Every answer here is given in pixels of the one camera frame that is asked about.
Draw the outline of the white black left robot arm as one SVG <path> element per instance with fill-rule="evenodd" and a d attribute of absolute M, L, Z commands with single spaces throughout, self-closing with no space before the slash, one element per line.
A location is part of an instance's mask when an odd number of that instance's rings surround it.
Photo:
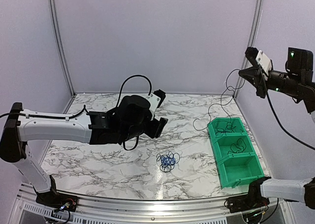
<path fill-rule="evenodd" d="M 0 138 L 0 157 L 14 164 L 31 182 L 37 197 L 52 207 L 62 203 L 52 176 L 41 168 L 27 147 L 33 140 L 65 140 L 89 145 L 126 145 L 130 139 L 145 134 L 160 137 L 166 118 L 155 118 L 155 112 L 165 99 L 163 91 L 148 96 L 125 96 L 120 104 L 107 112 L 87 111 L 74 115 L 41 113 L 24 109 L 22 103 L 12 105 Z"/>

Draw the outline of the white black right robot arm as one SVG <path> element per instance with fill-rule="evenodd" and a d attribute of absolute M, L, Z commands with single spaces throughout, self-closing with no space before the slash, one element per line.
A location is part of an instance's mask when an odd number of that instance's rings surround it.
<path fill-rule="evenodd" d="M 238 74 L 255 87 L 257 96 L 269 98 L 269 90 L 283 93 L 295 103 L 302 101 L 311 117 L 315 116 L 312 51 L 289 47 L 284 72 L 274 70 L 272 60 L 255 47 L 248 47 L 245 56 L 251 67 L 240 70 Z M 249 184 L 247 194 L 231 197 L 226 201 L 230 212 L 238 212 L 267 204 L 269 198 L 300 202 L 314 209 L 315 180 L 262 177 Z"/>

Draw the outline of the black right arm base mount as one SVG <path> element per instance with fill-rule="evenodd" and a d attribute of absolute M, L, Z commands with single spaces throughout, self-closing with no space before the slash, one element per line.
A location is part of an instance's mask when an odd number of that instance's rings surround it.
<path fill-rule="evenodd" d="M 224 202 L 224 206 L 230 213 L 248 211 L 255 208 L 268 206 L 270 201 L 262 196 L 260 186 L 271 177 L 263 177 L 249 184 L 247 194 L 229 197 Z"/>

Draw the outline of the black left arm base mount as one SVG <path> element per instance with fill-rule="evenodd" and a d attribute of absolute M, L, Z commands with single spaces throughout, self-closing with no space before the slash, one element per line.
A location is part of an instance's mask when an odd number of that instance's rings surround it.
<path fill-rule="evenodd" d="M 66 203 L 69 203 L 69 206 L 66 208 L 70 212 L 75 212 L 77 208 L 78 197 L 75 195 L 60 193 L 56 189 L 55 179 L 52 175 L 49 176 L 51 186 L 48 192 L 38 192 L 34 189 L 36 193 L 36 202 L 45 206 L 49 206 L 55 209 L 60 209 Z"/>

